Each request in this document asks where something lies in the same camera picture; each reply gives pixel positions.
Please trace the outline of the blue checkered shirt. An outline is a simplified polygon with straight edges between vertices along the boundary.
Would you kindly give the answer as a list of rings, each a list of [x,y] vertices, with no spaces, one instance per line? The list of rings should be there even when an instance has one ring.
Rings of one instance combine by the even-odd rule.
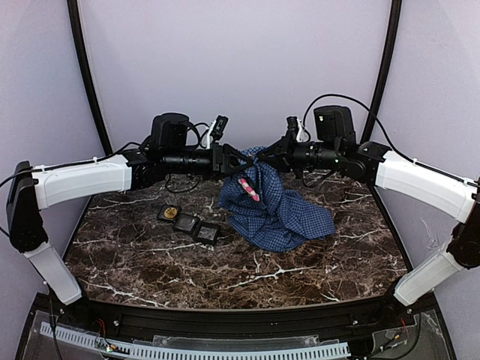
[[[251,244],[278,253],[335,234],[335,222],[328,209],[308,202],[295,190],[287,190],[280,173],[258,161],[257,153],[264,148],[242,150],[252,157],[253,166],[223,180],[218,205],[230,212],[230,225]],[[250,182],[259,194],[259,202],[242,189],[240,178]]]

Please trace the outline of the gold round brooch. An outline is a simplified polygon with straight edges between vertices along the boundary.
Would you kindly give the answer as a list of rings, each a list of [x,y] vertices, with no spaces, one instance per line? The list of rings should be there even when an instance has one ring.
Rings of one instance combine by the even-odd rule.
[[[177,214],[178,214],[178,209],[175,207],[168,207],[164,210],[164,213],[163,213],[166,219],[174,219],[176,218]]]

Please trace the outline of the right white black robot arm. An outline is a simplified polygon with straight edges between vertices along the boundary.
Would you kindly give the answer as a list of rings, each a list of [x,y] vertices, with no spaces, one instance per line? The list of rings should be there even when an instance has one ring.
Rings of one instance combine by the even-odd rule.
[[[457,221],[451,241],[398,280],[391,295],[394,304],[413,305],[452,275],[479,266],[479,183],[409,160],[393,145],[357,144],[352,114],[346,106],[320,106],[313,115],[315,142],[299,142],[301,122],[289,117],[286,134],[260,151],[258,159],[297,177],[305,170],[329,170],[407,195]]]

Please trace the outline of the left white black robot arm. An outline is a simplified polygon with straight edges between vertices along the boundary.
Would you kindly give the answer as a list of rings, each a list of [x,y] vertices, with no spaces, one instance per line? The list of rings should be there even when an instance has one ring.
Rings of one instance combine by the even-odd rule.
[[[227,122],[218,116],[211,123],[207,134],[214,141],[206,148],[187,144],[188,131],[196,130],[187,115],[168,112],[154,117],[151,133],[140,145],[126,145],[114,154],[54,166],[18,163],[5,180],[10,185],[5,235],[57,299],[73,304],[82,298],[82,288],[50,244],[41,211],[77,198],[142,190],[173,174],[210,179],[241,173],[253,161],[231,145],[218,143]]]

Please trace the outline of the pink flower brooch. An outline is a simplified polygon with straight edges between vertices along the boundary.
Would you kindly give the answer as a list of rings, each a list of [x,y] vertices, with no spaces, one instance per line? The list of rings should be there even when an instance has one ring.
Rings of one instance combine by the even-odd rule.
[[[240,178],[238,183],[254,202],[260,201],[260,195],[254,190],[253,186],[246,178]]]

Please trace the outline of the right black display frame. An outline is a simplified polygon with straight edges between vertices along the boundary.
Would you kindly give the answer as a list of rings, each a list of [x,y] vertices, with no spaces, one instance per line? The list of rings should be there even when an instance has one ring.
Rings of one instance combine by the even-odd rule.
[[[220,231],[221,227],[216,223],[202,221],[193,234],[193,240],[204,245],[215,246]]]

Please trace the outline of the black display frame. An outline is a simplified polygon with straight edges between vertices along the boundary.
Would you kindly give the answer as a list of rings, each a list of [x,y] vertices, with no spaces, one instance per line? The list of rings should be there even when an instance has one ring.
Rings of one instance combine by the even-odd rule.
[[[200,223],[200,218],[191,214],[181,213],[176,222],[173,224],[173,229],[187,234],[194,233],[195,229]]]
[[[202,221],[193,234],[193,240],[204,245],[215,246],[220,231],[221,227],[216,223]]]
[[[163,204],[160,207],[159,212],[157,213],[157,220],[169,222],[169,223],[175,222],[181,210],[182,210],[181,206]]]

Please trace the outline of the middle black display frame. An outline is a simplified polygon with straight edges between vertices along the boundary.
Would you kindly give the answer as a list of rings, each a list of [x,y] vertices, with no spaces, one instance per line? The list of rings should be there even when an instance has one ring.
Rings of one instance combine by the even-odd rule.
[[[176,222],[173,224],[173,229],[187,234],[194,233],[195,229],[200,223],[200,218],[191,214],[181,213]]]

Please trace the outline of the left black display frame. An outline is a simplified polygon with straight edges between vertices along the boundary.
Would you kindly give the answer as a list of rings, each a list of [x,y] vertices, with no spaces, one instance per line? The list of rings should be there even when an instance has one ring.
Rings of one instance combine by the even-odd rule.
[[[157,220],[169,222],[169,223],[175,222],[181,210],[182,210],[181,206],[163,204],[160,207],[159,212],[157,213]]]

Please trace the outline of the right black frame post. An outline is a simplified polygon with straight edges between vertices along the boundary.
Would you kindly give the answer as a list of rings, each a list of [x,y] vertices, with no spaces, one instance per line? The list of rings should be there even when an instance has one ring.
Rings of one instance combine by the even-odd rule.
[[[368,114],[366,122],[361,135],[361,142],[367,142],[370,140],[374,129],[376,116],[380,111],[384,91],[386,88],[387,79],[389,77],[389,71],[394,55],[395,42],[398,33],[398,26],[401,18],[402,0],[392,0],[388,17],[388,25],[385,33],[385,42],[382,51],[382,58],[379,64],[379,71],[376,79],[375,89],[373,91],[372,99],[370,102],[370,110],[373,115]]]

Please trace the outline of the black frame post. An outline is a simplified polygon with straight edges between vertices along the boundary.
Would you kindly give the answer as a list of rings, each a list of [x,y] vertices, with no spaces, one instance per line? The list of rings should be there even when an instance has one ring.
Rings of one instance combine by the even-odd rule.
[[[85,89],[85,95],[87,97],[88,105],[91,111],[91,116],[93,118],[94,126],[97,131],[103,153],[105,155],[111,155],[113,153],[113,148],[107,133],[107,127],[102,116],[100,103],[92,77],[89,57],[86,51],[86,42],[83,35],[79,2],[74,0],[67,0],[66,3],[73,44],[76,51],[76,58],[82,77],[82,83]]]
[[[374,129],[376,116],[380,111],[384,91],[386,88],[387,79],[389,77],[389,71],[394,55],[395,42],[398,33],[398,26],[401,18],[402,0],[392,0],[388,17],[388,25],[385,33],[385,42],[382,51],[382,58],[379,64],[379,71],[376,79],[375,89],[373,91],[372,99],[370,102],[370,110],[373,115],[368,114],[366,122],[361,135],[361,142],[367,142],[370,140]]]

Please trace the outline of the black aluminium front rail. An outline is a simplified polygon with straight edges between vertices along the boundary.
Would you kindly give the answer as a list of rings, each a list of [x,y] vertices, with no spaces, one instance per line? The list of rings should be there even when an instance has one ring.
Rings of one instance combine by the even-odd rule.
[[[393,317],[380,316],[377,298],[277,310],[173,310],[91,301],[89,309],[76,319],[87,326],[103,320],[106,333],[116,338],[148,340],[155,335],[221,339],[293,335],[348,338],[396,323]]]

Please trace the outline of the left black frame post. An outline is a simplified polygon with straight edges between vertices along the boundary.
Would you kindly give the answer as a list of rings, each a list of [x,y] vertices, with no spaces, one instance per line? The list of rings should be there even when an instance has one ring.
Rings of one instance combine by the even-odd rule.
[[[103,153],[105,155],[111,155],[113,153],[113,148],[107,133],[107,127],[102,116],[100,103],[92,77],[89,57],[86,51],[86,42],[83,35],[79,2],[74,0],[67,0],[66,3],[73,44],[76,51],[76,58],[82,77],[82,83],[85,89],[85,95],[87,97],[88,105],[91,111],[91,116],[93,118],[94,126],[97,131]]]

